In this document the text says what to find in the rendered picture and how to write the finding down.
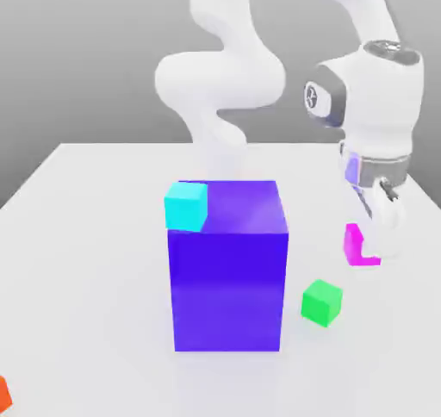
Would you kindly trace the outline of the small orange cube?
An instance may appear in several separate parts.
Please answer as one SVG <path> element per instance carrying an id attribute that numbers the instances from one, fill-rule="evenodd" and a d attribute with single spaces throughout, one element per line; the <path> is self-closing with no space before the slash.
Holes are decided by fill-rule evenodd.
<path id="1" fill-rule="evenodd" d="M 0 376 L 0 414 L 8 410 L 13 404 L 8 384 L 4 377 Z"/>

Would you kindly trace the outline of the small cyan cube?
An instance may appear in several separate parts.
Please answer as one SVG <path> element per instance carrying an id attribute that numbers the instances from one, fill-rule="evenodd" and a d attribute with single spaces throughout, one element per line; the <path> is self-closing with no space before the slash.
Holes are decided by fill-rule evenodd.
<path id="1" fill-rule="evenodd" d="M 167 229 L 200 232 L 208 217 L 208 186 L 175 182 L 168 189 L 164 203 Z"/>

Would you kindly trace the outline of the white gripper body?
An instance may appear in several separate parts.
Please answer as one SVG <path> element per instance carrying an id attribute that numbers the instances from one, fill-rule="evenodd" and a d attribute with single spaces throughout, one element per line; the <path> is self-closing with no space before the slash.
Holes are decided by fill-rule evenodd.
<path id="1" fill-rule="evenodd" d="M 396 258 L 402 248 L 406 210 L 398 190 L 386 179 L 376 178 L 370 188 L 353 186 L 363 215 L 358 225 L 365 257 Z"/>

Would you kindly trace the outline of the large blue box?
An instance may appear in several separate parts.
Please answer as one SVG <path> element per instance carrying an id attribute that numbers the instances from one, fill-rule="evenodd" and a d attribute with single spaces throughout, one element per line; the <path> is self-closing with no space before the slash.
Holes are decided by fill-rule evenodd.
<path id="1" fill-rule="evenodd" d="M 208 186 L 208 217 L 167 229 L 176 351 L 278 351 L 289 229 L 276 182 L 180 182 Z"/>

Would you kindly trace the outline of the small green cube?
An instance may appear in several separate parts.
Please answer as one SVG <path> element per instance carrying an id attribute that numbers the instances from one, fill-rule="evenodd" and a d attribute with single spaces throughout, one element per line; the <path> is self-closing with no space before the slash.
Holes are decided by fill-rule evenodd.
<path id="1" fill-rule="evenodd" d="M 301 316 L 328 327 L 339 315 L 343 290 L 324 280 L 317 279 L 303 292 Z"/>

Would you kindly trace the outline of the small magenta cube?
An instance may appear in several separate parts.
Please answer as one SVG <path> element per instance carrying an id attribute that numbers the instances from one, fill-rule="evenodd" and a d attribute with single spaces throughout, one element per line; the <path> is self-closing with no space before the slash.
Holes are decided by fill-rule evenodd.
<path id="1" fill-rule="evenodd" d="M 346 260 L 351 266 L 378 266 L 382 260 L 376 256 L 364 257 L 363 234 L 357 223 L 348 223 L 345 226 L 343 251 Z"/>

